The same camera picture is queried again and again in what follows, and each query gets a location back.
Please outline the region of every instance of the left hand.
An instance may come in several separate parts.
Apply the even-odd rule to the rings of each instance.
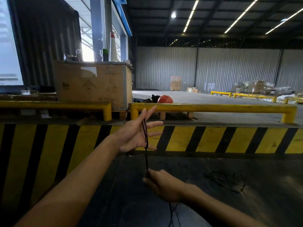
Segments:
[[[142,127],[142,121],[144,119],[148,120],[149,117],[155,112],[157,106],[152,107],[150,110],[146,111],[143,109],[141,114],[135,120],[126,122],[121,128],[115,132],[113,135],[116,139],[116,144],[119,147],[120,152],[128,152],[136,147],[146,147],[145,135]],[[162,126],[163,121],[155,121],[146,123],[147,129]],[[149,131],[147,132],[148,137],[161,135],[161,131]],[[156,150],[155,146],[148,146],[149,149]]]

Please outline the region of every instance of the right hand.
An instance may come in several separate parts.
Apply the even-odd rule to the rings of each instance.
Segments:
[[[185,182],[170,175],[165,170],[149,169],[150,178],[143,178],[153,192],[166,202],[181,202],[188,186]]]

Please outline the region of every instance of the hand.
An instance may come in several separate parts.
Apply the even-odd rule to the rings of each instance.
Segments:
[[[152,107],[150,110],[146,111],[143,109],[141,114],[135,120],[126,122],[121,128],[115,132],[113,135],[116,138],[116,143],[119,147],[120,152],[128,152],[136,147],[146,147],[145,135],[142,127],[142,121],[144,119],[148,120],[149,117],[155,112],[157,106]],[[146,123],[147,129],[162,126],[162,121],[148,122]],[[147,132],[148,137],[161,135],[161,131],[149,131]],[[149,149],[156,150],[155,146],[148,146]]]
[[[143,178],[153,192],[167,202],[181,202],[189,184],[175,178],[165,170],[149,169],[150,178]]]

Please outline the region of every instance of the forearm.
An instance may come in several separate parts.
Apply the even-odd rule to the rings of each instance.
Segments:
[[[108,136],[16,226],[76,226],[118,152],[114,137]]]
[[[182,202],[212,226],[265,227],[252,217],[214,199],[195,185],[187,185]]]

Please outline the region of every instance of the large cardboard crate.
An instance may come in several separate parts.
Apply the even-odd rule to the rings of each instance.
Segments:
[[[125,62],[53,62],[58,101],[111,102],[126,110],[132,102],[132,68]]]

